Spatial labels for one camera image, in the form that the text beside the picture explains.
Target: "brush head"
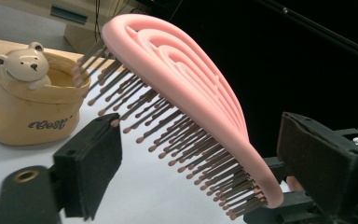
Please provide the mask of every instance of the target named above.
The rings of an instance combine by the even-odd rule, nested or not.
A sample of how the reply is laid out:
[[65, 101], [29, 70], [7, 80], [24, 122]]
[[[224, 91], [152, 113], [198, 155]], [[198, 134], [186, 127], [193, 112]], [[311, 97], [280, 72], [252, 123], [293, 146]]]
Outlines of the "brush head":
[[93, 58], [107, 50], [115, 55], [112, 65], [98, 76], [103, 91], [90, 100], [94, 104], [108, 94], [108, 104], [99, 115], [127, 104], [112, 125], [136, 114], [138, 121], [124, 132], [150, 126], [137, 138], [139, 143], [168, 126], [149, 151], [166, 146], [162, 147], [164, 153], [175, 157], [169, 165], [184, 163], [179, 172], [193, 170], [187, 178], [199, 176], [196, 185], [205, 182], [203, 189], [219, 193], [215, 199], [225, 205], [231, 219], [257, 206], [281, 204], [281, 187], [249, 142], [234, 92], [190, 36], [161, 19], [125, 14], [108, 22], [102, 37], [74, 69], [86, 70]]

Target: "black bracket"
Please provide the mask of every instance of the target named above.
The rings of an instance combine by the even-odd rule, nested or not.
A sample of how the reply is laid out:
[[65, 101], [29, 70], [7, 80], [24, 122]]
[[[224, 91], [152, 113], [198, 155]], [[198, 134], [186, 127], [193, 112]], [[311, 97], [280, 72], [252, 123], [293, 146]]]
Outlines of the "black bracket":
[[1, 223], [61, 223], [95, 218], [104, 192], [122, 160], [118, 114], [92, 120], [54, 155], [50, 168], [30, 166], [8, 175], [0, 189]]

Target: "black background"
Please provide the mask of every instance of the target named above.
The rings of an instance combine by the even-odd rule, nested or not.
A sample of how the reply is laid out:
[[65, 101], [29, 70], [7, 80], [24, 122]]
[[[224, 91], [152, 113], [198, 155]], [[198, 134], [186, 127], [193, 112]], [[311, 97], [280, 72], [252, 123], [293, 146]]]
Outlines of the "black background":
[[[358, 0], [277, 2], [358, 44]], [[358, 128], [358, 57], [349, 51], [255, 0], [183, 0], [166, 20], [219, 67], [263, 157], [276, 155], [283, 111]]]

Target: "bear nose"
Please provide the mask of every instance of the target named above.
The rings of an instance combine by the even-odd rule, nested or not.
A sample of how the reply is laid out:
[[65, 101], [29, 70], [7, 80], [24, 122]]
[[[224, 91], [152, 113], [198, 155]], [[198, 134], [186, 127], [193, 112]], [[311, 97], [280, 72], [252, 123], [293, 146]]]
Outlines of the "bear nose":
[[33, 64], [31, 64], [31, 67], [36, 71], [37, 64], [36, 64], [36, 63], [33, 63]]

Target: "beige pot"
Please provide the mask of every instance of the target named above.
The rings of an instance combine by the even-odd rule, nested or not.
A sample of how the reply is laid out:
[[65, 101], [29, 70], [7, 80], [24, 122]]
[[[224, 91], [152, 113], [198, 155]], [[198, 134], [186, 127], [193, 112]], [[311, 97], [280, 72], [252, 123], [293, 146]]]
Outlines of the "beige pot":
[[71, 69], [76, 62], [44, 52], [51, 86], [30, 90], [28, 83], [9, 80], [0, 68], [0, 142], [36, 145], [69, 136], [79, 122], [79, 109], [90, 79], [74, 87]]

